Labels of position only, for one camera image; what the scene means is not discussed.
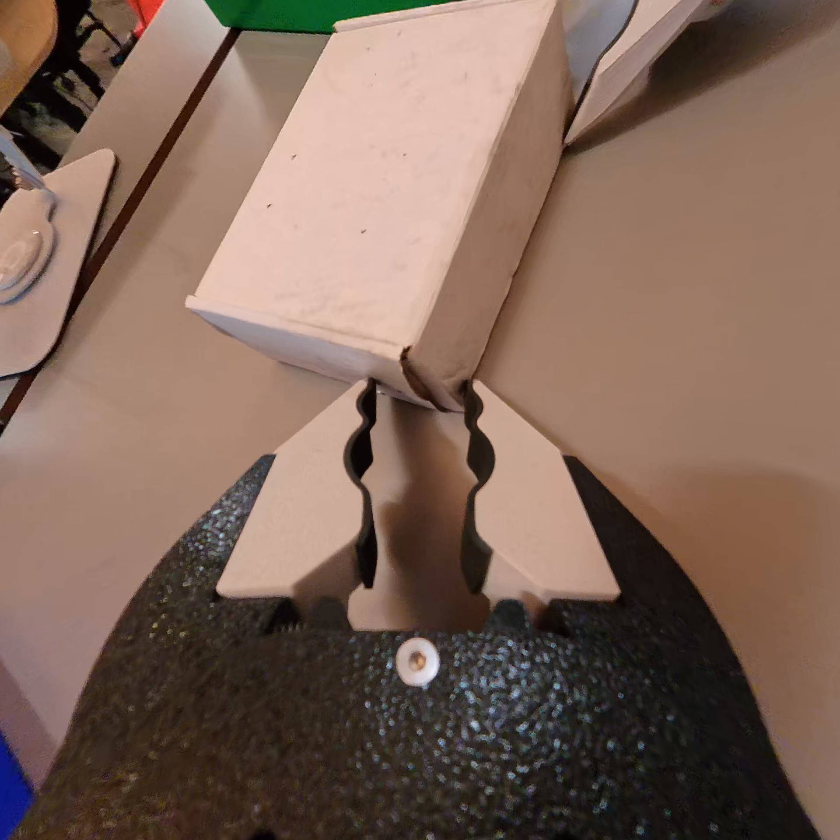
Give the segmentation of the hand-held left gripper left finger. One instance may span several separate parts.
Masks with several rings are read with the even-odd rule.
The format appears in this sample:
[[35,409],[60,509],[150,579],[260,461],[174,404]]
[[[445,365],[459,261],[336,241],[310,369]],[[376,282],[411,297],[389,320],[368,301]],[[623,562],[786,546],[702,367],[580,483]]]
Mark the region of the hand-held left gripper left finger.
[[220,597],[348,601],[378,560],[371,494],[376,384],[358,381],[275,451],[217,584]]

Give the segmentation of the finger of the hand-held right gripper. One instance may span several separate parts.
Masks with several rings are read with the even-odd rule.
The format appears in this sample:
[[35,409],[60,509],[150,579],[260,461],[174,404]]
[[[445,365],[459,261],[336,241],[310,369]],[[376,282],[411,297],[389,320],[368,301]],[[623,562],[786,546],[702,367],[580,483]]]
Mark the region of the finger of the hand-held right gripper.
[[563,2],[565,45],[577,109],[582,102],[592,99],[594,104],[604,104],[605,112],[612,112],[630,96],[627,90],[636,83],[636,60],[629,58],[632,51],[628,46],[622,48],[610,65],[612,88],[596,94],[587,90],[603,55],[622,37],[635,8],[635,1]]
[[[708,3],[701,1],[635,1],[635,14],[624,29],[622,37],[613,43],[596,68],[588,92],[608,92],[613,79],[610,65],[623,47],[632,51],[629,58],[635,59],[635,84],[627,90],[629,97],[623,105],[635,98],[644,89],[649,72],[656,59],[690,25],[708,18]],[[582,102],[580,108],[573,106],[568,127],[565,131],[566,144],[583,138],[588,130],[602,122],[612,112],[605,112],[604,104],[594,104],[592,99]]]

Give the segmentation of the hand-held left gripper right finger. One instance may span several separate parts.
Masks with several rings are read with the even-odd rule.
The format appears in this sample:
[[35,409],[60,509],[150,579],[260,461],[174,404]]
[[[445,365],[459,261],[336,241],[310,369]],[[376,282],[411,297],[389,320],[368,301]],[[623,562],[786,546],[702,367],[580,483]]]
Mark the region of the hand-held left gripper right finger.
[[464,387],[461,571],[489,604],[614,602],[621,590],[561,451],[479,381]]

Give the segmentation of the white cardboard mailer box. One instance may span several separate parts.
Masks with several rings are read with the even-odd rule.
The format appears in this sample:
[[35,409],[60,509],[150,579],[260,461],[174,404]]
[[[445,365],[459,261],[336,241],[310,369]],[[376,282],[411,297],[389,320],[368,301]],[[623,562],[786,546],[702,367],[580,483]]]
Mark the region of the white cardboard mailer box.
[[185,306],[272,360],[462,411],[571,104],[561,2],[338,22]]

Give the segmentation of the green plastic bin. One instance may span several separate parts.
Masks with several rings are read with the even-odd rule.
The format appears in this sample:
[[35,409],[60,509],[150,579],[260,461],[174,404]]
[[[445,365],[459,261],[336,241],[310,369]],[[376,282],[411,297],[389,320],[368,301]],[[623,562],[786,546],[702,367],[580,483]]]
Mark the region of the green plastic bin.
[[228,28],[262,32],[326,35],[353,18],[434,7],[446,1],[206,1]]

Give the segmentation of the blue plastic bin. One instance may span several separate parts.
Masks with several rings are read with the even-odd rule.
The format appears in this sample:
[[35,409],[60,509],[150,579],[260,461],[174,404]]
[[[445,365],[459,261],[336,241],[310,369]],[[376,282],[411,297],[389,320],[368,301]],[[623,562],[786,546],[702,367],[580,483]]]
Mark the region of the blue plastic bin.
[[33,791],[13,751],[1,735],[1,835],[8,837],[34,800]]

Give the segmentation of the white document stand base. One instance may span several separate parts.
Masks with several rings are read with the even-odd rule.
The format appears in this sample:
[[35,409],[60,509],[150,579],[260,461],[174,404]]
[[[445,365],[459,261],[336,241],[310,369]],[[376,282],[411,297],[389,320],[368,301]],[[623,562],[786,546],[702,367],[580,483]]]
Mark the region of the white document stand base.
[[42,175],[1,129],[15,182],[1,212],[1,378],[39,365],[56,346],[117,159],[97,150]]

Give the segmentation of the wooden document stand board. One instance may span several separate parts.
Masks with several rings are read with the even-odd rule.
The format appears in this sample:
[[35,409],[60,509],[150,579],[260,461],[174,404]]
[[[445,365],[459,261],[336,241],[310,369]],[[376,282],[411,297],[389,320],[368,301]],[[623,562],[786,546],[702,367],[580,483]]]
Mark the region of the wooden document stand board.
[[54,1],[1,2],[1,115],[42,67],[57,32]]

